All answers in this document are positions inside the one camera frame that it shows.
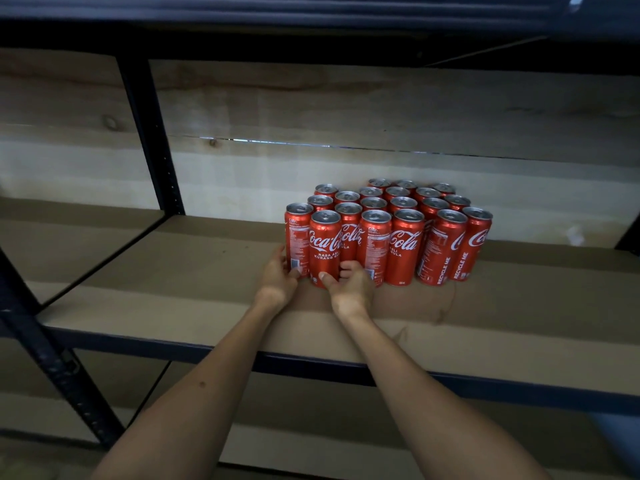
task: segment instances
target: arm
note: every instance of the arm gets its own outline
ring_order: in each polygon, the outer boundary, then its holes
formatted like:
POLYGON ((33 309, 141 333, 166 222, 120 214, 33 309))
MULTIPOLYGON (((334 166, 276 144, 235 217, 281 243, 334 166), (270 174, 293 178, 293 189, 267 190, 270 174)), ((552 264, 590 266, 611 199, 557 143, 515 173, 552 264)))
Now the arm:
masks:
POLYGON ((92 480, 210 479, 264 331, 293 296, 299 276, 298 270, 285 274, 279 247, 240 322, 140 415, 100 462, 92 480))
POLYGON ((369 318, 373 282, 356 261, 320 275, 333 311, 369 365, 420 471, 429 479, 549 479, 507 432, 421 370, 369 318))

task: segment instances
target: silver can top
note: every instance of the silver can top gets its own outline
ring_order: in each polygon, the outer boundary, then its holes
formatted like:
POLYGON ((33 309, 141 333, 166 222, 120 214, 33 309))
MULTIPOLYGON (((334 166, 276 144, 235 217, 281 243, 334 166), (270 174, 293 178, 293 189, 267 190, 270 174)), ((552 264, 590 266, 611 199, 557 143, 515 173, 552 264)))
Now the silver can top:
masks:
POLYGON ((373 209, 382 209, 387 206, 387 201, 380 197, 366 197, 360 201, 360 205, 373 209))
POLYGON ((342 202, 335 206, 335 211, 338 212, 338 214, 352 216, 361 213, 362 206, 356 202, 342 202))
POLYGON ((432 189, 431 187, 420 187, 419 189, 415 190, 415 193, 417 195, 420 195, 421 197, 442 197, 442 192, 436 189, 432 189))
POLYGON ((453 185, 443 184, 442 182, 439 183, 439 184, 429 184, 427 186, 431 187, 432 189, 439 190, 440 192, 442 192, 444 194, 454 194, 454 193, 456 193, 456 188, 453 185))
POLYGON ((422 199, 422 203, 433 207, 434 209, 448 209, 450 208, 449 202, 441 198, 427 197, 422 199))
POLYGON ((420 222, 424 220, 424 216, 416 209, 400 209, 394 213, 396 219, 406 222, 420 222))
POLYGON ((409 190, 402 187, 389 187, 387 190, 385 190, 385 192, 389 195, 393 195, 394 197, 407 197, 411 195, 411 192, 409 192, 409 190))
POLYGON ((311 220, 318 224, 336 224, 340 222, 340 214, 334 210, 318 210, 311 216, 311 220))
POLYGON ((343 190, 341 192, 336 193, 335 199, 348 201, 348 202, 357 202, 360 200, 360 194, 357 192, 352 192, 350 190, 343 190))
POLYGON ((448 222, 455 222, 458 224, 462 224, 468 221, 468 218, 466 215, 464 215, 462 212, 458 212, 457 210, 452 210, 452 209, 439 210, 438 217, 448 222))
POLYGON ((311 195, 307 199, 311 205, 331 205, 333 203, 333 199, 329 197, 329 195, 311 195))
POLYGON ((445 195, 443 198, 447 202, 456 205, 471 205, 471 201, 467 197, 462 197, 462 195, 445 195))
POLYGON ((365 197, 380 197, 382 195, 382 189, 377 187, 363 187, 360 189, 360 195, 365 197))
POLYGON ((338 192, 338 187, 333 184, 320 184, 316 187, 316 192, 320 192, 322 194, 334 194, 338 192))
POLYGON ((290 203, 287 206, 287 212, 297 216, 304 216, 314 211, 314 206, 308 203, 290 203))
POLYGON ((372 178, 369 181, 369 185, 372 185, 373 187, 390 187, 391 182, 386 178, 372 178))
POLYGON ((491 212, 478 207, 465 207, 462 209, 462 213, 472 219, 478 219, 479 221, 490 221, 493 219, 493 214, 491 212))
POLYGON ((385 210, 365 210, 362 213, 362 220, 377 224, 384 224, 391 220, 391 214, 385 210))
POLYGON ((418 185, 416 185, 413 180, 407 180, 405 178, 402 179, 402 180, 396 180, 394 185, 396 187, 402 187, 404 189, 416 189, 416 188, 418 188, 418 185))
POLYGON ((391 199, 391 204, 396 207, 406 207, 407 209, 411 209, 412 207, 418 206, 418 201, 411 197, 393 197, 393 199, 391 199))

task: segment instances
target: can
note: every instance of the can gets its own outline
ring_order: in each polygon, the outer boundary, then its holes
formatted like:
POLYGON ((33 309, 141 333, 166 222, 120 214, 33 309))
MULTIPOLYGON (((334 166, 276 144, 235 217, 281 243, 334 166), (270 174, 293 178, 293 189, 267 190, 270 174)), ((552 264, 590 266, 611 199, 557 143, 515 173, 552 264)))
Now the can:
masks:
POLYGON ((368 187, 375 187, 380 190, 384 190, 387 187, 391 186, 391 182, 389 182, 386 178, 372 178, 367 182, 368 187))
POLYGON ((411 192, 402 187, 388 187, 385 190, 385 199, 390 202, 394 197, 409 197, 411 192))
POLYGON ((323 271, 340 279, 340 214, 334 210, 319 210, 311 215, 309 224, 309 277, 318 288, 324 284, 318 276, 323 271))
POLYGON ((427 243, 427 236, 429 235, 431 224, 433 224, 433 220, 436 218, 438 211, 448 208, 449 202, 441 198, 427 197, 423 198, 420 202, 418 210, 420 210, 424 215, 424 230, 422 231, 422 240, 420 242, 420 257, 424 254, 424 246, 427 243))
POLYGON ((380 197, 366 197, 360 201, 363 210, 386 210, 387 201, 380 197))
POLYGON ((450 208, 459 212, 462 212, 462 209, 471 205, 471 201, 467 197, 462 197, 462 195, 445 195, 444 200, 449 202, 450 208))
POLYGON ((361 198, 382 197, 382 194, 384 192, 385 192, 384 190, 379 189, 377 187, 363 187, 359 190, 361 198))
POLYGON ((491 212, 477 207, 465 207, 462 213, 468 217, 469 221, 460 251, 449 271, 449 278, 455 281, 468 279, 493 220, 491 212))
POLYGON ((360 230, 358 261, 374 284, 380 286, 387 268, 391 214, 384 210, 365 210, 360 218, 360 230))
POLYGON ((333 198, 333 201, 336 203, 336 205, 343 202, 357 202, 359 200, 360 194, 357 192, 352 192, 350 190, 343 190, 341 192, 338 192, 333 198))
POLYGON ((467 216, 457 210, 438 211, 418 265, 418 279, 421 282, 441 286, 447 281, 447 271, 458 255, 467 221, 467 216))
POLYGON ((360 215, 362 206, 355 202, 343 202, 335 206, 340 214, 342 224, 342 240, 340 244, 340 261, 354 261, 358 253, 358 236, 360 235, 360 215))
POLYGON ((404 178, 402 180, 396 180, 393 185, 409 190, 409 197, 415 198, 415 191, 418 188, 418 185, 416 185, 413 180, 407 180, 404 178))
POLYGON ((424 216, 416 209, 397 210, 392 220, 385 282, 393 286, 411 284, 420 253, 424 216))
POLYGON ((389 202, 389 214, 395 215, 396 210, 417 209, 418 201, 411 197, 393 197, 389 202))
POLYGON ((320 184, 316 187, 314 195, 326 195, 327 197, 335 198, 338 193, 338 187, 333 184, 320 184))
POLYGON ((425 197, 443 198, 444 193, 439 190, 432 189, 431 187, 420 187, 415 190, 414 199, 420 201, 425 197))
POLYGON ((309 275, 309 222, 314 208, 308 203, 290 203, 284 213, 287 269, 300 268, 300 276, 309 275))
POLYGON ((314 206, 314 210, 333 210, 333 199, 327 195, 311 195, 307 199, 307 203, 314 206))
POLYGON ((453 185, 450 184, 443 184, 443 183, 439 183, 439 184, 429 184, 427 185, 427 187, 431 187, 432 189, 436 189, 438 192, 444 194, 444 195, 451 195, 456 193, 456 188, 453 185))

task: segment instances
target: brown shelf surface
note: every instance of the brown shelf surface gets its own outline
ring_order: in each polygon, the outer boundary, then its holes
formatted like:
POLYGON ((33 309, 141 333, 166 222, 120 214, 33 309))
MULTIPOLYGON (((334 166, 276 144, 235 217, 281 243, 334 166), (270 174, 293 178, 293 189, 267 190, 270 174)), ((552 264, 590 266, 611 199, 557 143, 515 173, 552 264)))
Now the brown shelf surface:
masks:
POLYGON ((44 301, 162 215, 161 210, 0 198, 0 248, 44 301))
MULTIPOLYGON (((172 217, 40 316, 55 328, 215 346, 249 305, 284 226, 172 217)), ((382 286, 374 318, 430 371, 640 395, 640 262, 490 241, 466 283, 382 286)), ((302 281, 262 349, 362 357, 302 281)))

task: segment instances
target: soda can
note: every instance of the soda can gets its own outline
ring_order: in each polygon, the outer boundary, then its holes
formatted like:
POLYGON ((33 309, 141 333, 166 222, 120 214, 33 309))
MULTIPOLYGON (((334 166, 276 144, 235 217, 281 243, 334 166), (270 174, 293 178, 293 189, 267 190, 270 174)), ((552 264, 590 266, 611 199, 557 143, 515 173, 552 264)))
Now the soda can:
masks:
POLYGON ((382 197, 382 194, 385 191, 382 189, 379 189, 377 187, 363 187, 360 189, 360 197, 361 198, 367 198, 367 197, 382 197))
POLYGON ((466 281, 474 268, 480 247, 489 234, 493 215, 487 210, 477 207, 465 207, 462 213, 469 219, 467 233, 460 245, 460 251, 451 265, 449 278, 455 281, 466 281))
POLYGON ((340 279, 340 214, 334 210, 319 210, 311 215, 309 224, 309 277, 318 288, 324 284, 318 276, 323 271, 340 279))
POLYGON ((358 236, 360 235, 360 215, 362 206, 355 202, 343 202, 335 206, 340 214, 342 224, 342 242, 340 244, 340 261, 354 261, 358 253, 358 236))
POLYGON ((429 235, 431 224, 433 224, 433 220, 436 218, 438 211, 448 208, 449 202, 441 198, 427 197, 423 198, 420 202, 418 210, 420 210, 420 212, 424 215, 424 230, 422 231, 419 256, 422 256, 424 254, 424 246, 427 243, 427 236, 429 235))
POLYGON ((444 195, 451 195, 456 193, 456 188, 453 185, 449 185, 449 184, 443 184, 443 183, 439 183, 439 184, 429 184, 427 185, 427 187, 431 187, 432 189, 436 189, 438 192, 444 194, 444 195))
POLYGON ((386 178, 372 178, 367 182, 368 187, 375 187, 380 190, 384 190, 387 187, 391 186, 391 182, 389 182, 386 178))
POLYGON ((376 286, 382 285, 387 268, 391 214, 384 210, 365 210, 360 218, 358 261, 376 286))
POLYGON ((397 210, 392 221, 389 257, 385 282, 393 286, 407 286, 415 274, 418 262, 424 216, 419 210, 397 210))
POLYGON ((402 187, 388 187, 385 189, 385 199, 390 202, 393 197, 409 197, 411 192, 402 187))
POLYGON ((309 275, 309 222, 314 208, 308 203, 290 203, 284 213, 287 269, 300 268, 300 276, 309 275))
POLYGON ((457 210, 438 211, 418 265, 418 279, 421 282, 441 286, 447 281, 447 271, 458 255, 467 221, 467 216, 457 210))
POLYGON ((326 195, 327 197, 335 198, 338 193, 338 187, 333 184, 320 184, 316 187, 314 195, 326 195))
POLYGON ((401 209, 417 209, 418 201, 411 197, 393 197, 389 202, 389 214, 396 214, 396 210, 401 209))
POLYGON ((363 210, 386 210, 387 201, 380 197, 366 197, 360 201, 363 210))
POLYGON ((333 198, 333 201, 336 203, 336 205, 339 203, 345 203, 345 202, 357 203, 359 200, 360 200, 360 194, 357 192, 352 192, 350 190, 343 190, 341 192, 338 192, 333 198))
POLYGON ((314 206, 316 212, 320 210, 333 210, 333 199, 327 195, 311 195, 307 203, 314 206))
POLYGON ((439 190, 432 189, 431 187, 420 187, 415 190, 414 198, 416 200, 422 200, 426 197, 443 198, 444 193, 440 192, 439 190))
POLYGON ((407 179, 396 180, 393 185, 409 190, 409 197, 415 198, 415 191, 417 190, 418 185, 416 185, 414 181, 407 179))
POLYGON ((459 212, 462 212, 462 209, 471 205, 471 201, 467 197, 462 197, 462 195, 445 195, 444 200, 449 202, 450 208, 459 212))

